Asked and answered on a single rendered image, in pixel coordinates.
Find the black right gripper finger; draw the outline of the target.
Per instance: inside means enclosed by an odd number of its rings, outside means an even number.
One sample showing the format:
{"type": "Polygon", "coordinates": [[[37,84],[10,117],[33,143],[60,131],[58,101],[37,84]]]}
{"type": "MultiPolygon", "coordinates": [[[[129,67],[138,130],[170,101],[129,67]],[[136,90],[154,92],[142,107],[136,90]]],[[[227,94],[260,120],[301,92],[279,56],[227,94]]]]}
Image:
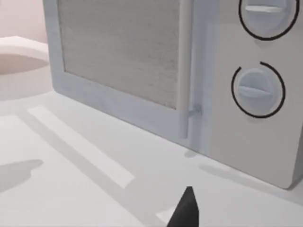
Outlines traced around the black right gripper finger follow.
{"type": "Polygon", "coordinates": [[[166,227],[199,227],[199,207],[192,186],[186,187],[166,227]]]}

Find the pale microwave oven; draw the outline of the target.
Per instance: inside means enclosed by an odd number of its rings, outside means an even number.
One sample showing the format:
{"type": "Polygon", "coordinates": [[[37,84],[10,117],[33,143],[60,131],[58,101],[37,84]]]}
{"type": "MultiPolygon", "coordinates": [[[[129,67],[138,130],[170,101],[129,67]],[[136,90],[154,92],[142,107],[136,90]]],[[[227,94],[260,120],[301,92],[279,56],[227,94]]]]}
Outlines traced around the pale microwave oven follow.
{"type": "Polygon", "coordinates": [[[194,0],[194,98],[201,103],[198,153],[288,189],[303,178],[303,0],[286,0],[283,26],[262,37],[243,20],[243,0],[194,0]],[[275,104],[252,115],[237,81],[252,68],[275,78],[275,104]]]}

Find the pale round microwave knob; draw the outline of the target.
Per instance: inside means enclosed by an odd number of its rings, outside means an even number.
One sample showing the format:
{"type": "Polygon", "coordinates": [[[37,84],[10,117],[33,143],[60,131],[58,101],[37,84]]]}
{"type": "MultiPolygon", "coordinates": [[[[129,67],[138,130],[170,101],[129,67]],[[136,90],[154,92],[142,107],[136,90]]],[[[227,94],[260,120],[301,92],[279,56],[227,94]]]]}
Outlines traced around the pale round microwave knob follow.
{"type": "Polygon", "coordinates": [[[252,68],[237,81],[236,95],[243,109],[252,115],[266,115],[275,104],[275,78],[267,70],[252,68]]]}
{"type": "Polygon", "coordinates": [[[249,30],[258,36],[275,35],[283,26],[286,0],[243,0],[241,11],[249,30]]]}

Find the microwave oven door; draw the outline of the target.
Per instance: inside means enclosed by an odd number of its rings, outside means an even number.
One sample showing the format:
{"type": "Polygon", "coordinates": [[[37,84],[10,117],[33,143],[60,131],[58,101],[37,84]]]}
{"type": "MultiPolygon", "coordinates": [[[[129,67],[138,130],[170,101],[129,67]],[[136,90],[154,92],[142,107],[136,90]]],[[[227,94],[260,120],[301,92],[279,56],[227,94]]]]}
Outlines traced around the microwave oven door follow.
{"type": "MultiPolygon", "coordinates": [[[[180,0],[42,0],[56,92],[196,152],[201,115],[178,137],[180,0]]],[[[196,101],[192,67],[190,107],[196,101]]]]}

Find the white sink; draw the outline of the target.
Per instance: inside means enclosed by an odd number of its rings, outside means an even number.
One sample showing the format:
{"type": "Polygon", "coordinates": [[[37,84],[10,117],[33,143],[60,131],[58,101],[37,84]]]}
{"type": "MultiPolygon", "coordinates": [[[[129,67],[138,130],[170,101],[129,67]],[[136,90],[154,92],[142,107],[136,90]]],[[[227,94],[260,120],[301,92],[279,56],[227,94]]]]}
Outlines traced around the white sink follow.
{"type": "Polygon", "coordinates": [[[0,102],[52,89],[48,44],[20,36],[0,37],[0,102]]]}

